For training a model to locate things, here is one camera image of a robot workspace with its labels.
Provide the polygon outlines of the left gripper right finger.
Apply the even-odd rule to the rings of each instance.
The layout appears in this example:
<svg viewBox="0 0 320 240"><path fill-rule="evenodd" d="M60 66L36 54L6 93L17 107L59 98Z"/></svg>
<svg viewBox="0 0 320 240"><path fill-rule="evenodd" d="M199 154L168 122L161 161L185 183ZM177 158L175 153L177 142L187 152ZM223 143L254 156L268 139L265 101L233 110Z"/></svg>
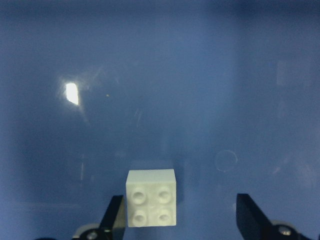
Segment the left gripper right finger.
<svg viewBox="0 0 320 240"><path fill-rule="evenodd" d="M275 225L247 193L236 196L236 225L244 240L279 240Z"/></svg>

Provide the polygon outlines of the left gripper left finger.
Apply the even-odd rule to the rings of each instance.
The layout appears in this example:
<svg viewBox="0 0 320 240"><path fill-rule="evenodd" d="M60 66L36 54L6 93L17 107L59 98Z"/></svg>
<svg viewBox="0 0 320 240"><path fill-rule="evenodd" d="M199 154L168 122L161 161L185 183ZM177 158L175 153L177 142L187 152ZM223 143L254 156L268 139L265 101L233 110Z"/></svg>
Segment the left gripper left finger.
<svg viewBox="0 0 320 240"><path fill-rule="evenodd" d="M122 240L125 233L125 199L114 195L99 224L101 240Z"/></svg>

